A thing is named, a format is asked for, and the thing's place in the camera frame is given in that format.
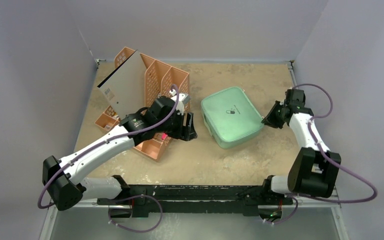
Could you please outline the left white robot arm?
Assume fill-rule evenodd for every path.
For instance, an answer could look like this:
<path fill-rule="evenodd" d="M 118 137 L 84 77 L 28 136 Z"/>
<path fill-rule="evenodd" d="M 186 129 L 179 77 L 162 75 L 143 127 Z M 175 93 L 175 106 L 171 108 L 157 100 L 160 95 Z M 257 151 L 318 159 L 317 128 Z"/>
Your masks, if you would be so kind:
<path fill-rule="evenodd" d="M 56 206 L 64 211 L 81 200 L 111 199 L 118 205 L 126 203 L 129 191 L 121 177 L 88 178 L 88 174 L 123 151 L 151 140 L 156 134 L 166 134 L 176 140 L 197 138 L 192 112 L 185 106 L 190 96 L 180 93 L 173 97 L 161 96 L 150 107 L 127 114 L 106 135 L 68 156 L 57 159 L 51 155 L 43 161 L 43 189 L 37 206 L 46 209 Z"/>

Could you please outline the mint green storage case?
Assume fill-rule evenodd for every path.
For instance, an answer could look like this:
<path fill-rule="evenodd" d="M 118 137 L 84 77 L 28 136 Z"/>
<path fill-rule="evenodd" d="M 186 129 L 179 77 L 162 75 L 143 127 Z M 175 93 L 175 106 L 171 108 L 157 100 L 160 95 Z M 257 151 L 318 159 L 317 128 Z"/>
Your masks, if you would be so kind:
<path fill-rule="evenodd" d="M 240 87 L 233 86 L 205 97 L 201 114 L 209 134 L 222 149 L 230 149 L 256 137 L 263 117 Z"/>

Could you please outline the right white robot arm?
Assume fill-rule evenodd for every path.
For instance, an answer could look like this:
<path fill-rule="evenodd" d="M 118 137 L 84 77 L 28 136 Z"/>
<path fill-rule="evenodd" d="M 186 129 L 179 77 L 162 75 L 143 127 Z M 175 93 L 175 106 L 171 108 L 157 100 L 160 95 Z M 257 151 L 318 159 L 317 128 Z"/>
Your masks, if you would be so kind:
<path fill-rule="evenodd" d="M 260 196 L 268 204 L 278 200 L 281 194 L 329 198 L 333 193 L 339 169 L 325 160 L 324 155 L 337 164 L 342 159 L 338 153 L 331 152 L 324 143 L 318 141 L 321 137 L 315 127 L 308 128 L 314 114 L 305 103 L 303 90 L 288 89 L 284 101 L 275 101 L 261 121 L 264 126 L 275 129 L 288 125 L 300 146 L 288 175 L 273 176 L 271 184 L 261 189 Z"/>

